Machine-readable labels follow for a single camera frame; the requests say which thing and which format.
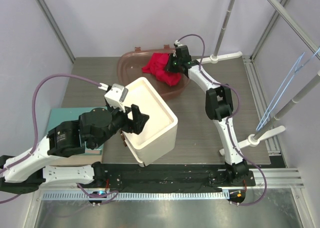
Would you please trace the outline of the red t shirt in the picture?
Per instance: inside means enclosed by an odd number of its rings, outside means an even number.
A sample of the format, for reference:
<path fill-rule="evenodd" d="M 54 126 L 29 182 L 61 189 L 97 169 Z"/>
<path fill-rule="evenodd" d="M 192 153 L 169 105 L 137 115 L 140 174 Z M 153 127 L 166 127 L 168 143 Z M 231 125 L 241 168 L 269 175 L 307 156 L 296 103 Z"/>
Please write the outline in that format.
<path fill-rule="evenodd" d="M 169 57 L 169 53 L 153 53 L 148 63 L 142 67 L 142 72 L 152 74 L 158 81 L 170 87 L 176 86 L 181 80 L 181 75 L 165 70 Z"/>

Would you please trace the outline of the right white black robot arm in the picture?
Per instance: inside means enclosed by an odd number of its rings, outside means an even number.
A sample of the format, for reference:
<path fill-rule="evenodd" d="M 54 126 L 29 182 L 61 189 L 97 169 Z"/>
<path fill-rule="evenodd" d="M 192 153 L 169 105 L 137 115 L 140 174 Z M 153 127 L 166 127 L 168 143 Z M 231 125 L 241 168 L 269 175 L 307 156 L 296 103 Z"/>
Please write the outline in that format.
<path fill-rule="evenodd" d="M 192 59 L 186 45 L 174 46 L 174 53 L 169 55 L 165 70 L 185 75 L 205 92 L 205 113 L 217 128 L 224 151 L 224 181 L 238 185 L 249 174 L 249 168 L 234 130 L 230 86 L 210 76 L 198 60 Z"/>

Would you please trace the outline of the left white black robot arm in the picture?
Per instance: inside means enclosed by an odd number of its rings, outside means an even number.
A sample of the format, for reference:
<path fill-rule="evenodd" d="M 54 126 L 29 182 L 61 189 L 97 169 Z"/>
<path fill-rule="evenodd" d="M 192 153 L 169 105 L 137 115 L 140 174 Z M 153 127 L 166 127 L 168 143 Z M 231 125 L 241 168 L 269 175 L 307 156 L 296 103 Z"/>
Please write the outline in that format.
<path fill-rule="evenodd" d="M 97 149 L 118 131 L 139 135 L 149 118 L 133 104 L 124 111 L 98 107 L 82 113 L 77 120 L 64 121 L 51 129 L 35 148 L 16 157 L 0 157 L 3 173 L 0 190 L 23 195 L 37 191 L 42 185 L 63 183 L 100 188 L 107 180 L 101 162 L 78 167 L 56 167 L 51 162 Z"/>

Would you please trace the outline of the light blue wire hanger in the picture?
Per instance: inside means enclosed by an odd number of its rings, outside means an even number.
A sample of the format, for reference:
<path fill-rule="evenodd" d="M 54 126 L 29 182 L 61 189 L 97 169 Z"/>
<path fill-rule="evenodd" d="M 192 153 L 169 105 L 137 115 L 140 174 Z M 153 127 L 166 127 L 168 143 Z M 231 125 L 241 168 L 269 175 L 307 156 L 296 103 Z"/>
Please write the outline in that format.
<path fill-rule="evenodd" d="M 298 59 L 296 60 L 296 62 L 294 63 L 294 65 L 291 67 L 291 69 L 289 70 L 289 72 L 287 73 L 286 77 L 283 79 L 282 83 L 280 84 L 279 88 L 277 89 L 275 95 L 273 96 L 273 98 L 271 99 L 271 102 L 269 103 L 268 107 L 266 108 L 266 111 L 264 112 L 262 118 L 260 119 L 257 127 L 256 127 L 256 131 L 260 131 L 262 129 L 262 127 L 271 120 L 271 114 L 273 112 L 273 110 L 275 109 L 275 107 L 277 106 L 278 102 L 280 101 L 280 99 L 282 98 L 283 94 L 285 93 L 285 91 L 287 90 L 288 86 L 290 85 L 290 83 L 292 82 L 292 80 L 294 79 L 294 77 L 297 75 L 297 73 L 307 64 L 309 63 L 316 55 L 318 55 L 320 53 L 320 48 L 318 47 L 318 49 L 313 53 L 313 55 L 307 59 L 304 63 L 301 64 L 301 61 L 305 55 L 305 52 L 303 52 Z"/>

